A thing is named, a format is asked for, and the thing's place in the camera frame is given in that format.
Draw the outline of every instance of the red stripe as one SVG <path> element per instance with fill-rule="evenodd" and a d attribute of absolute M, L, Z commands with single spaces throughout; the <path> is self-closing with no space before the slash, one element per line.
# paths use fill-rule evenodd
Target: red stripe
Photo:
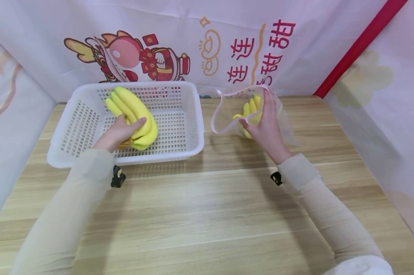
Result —
<path fill-rule="evenodd" d="M 378 14 L 370 22 L 369 26 L 363 31 L 360 37 L 355 41 L 351 48 L 338 62 L 337 66 L 332 70 L 328 77 L 320 85 L 314 95 L 324 98 L 329 90 L 335 85 L 338 79 L 346 72 L 355 60 L 364 52 L 364 50 L 372 43 L 372 41 L 380 34 L 390 20 L 398 13 L 398 11 L 406 4 L 408 0 L 387 0 Z"/>

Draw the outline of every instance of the wooden table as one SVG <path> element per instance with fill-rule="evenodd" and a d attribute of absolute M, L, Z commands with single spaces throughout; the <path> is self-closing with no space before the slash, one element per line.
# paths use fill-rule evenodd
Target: wooden table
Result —
<path fill-rule="evenodd" d="M 282 99 L 302 152 L 371 233 L 395 274 L 414 274 L 414 237 L 378 187 L 326 104 Z M 252 141 L 218 136 L 218 101 L 202 99 L 206 145 L 186 162 L 124 167 L 89 220 L 74 274 L 322 274 L 331 251 L 311 220 L 270 174 Z M 64 109 L 58 105 L 0 214 L 0 274 L 68 170 L 46 154 Z"/>

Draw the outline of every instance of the right hand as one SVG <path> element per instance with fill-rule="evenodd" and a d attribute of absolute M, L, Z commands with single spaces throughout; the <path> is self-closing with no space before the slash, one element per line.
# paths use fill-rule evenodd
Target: right hand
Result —
<path fill-rule="evenodd" d="M 253 139 L 267 152 L 276 165 L 282 164 L 293 156 L 286 147 L 280 133 L 279 122 L 277 121 L 276 101 L 274 94 L 264 90 L 264 104 L 262 117 L 258 125 L 248 124 L 244 118 L 239 122 L 250 133 Z"/>

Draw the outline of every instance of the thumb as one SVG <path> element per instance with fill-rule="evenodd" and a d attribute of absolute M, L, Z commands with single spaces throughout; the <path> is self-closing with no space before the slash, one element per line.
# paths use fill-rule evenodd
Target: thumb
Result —
<path fill-rule="evenodd" d="M 239 119 L 239 123 L 244 127 L 245 130 L 248 131 L 248 133 L 251 134 L 253 131 L 253 125 L 249 124 L 244 118 Z"/>
<path fill-rule="evenodd" d="M 135 132 L 136 130 L 143 127 L 143 125 L 146 123 L 147 118 L 144 116 L 143 118 L 138 119 L 134 124 L 129 125 L 132 132 Z"/>

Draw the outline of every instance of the left hand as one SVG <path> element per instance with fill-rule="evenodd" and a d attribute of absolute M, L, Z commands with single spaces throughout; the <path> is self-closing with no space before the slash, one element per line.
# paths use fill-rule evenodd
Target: left hand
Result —
<path fill-rule="evenodd" d="M 93 148 L 107 150 L 112 153 L 123 141 L 140 129 L 146 120 L 147 118 L 141 118 L 134 124 L 128 125 L 125 121 L 125 115 L 118 116 L 115 123 L 100 137 Z"/>

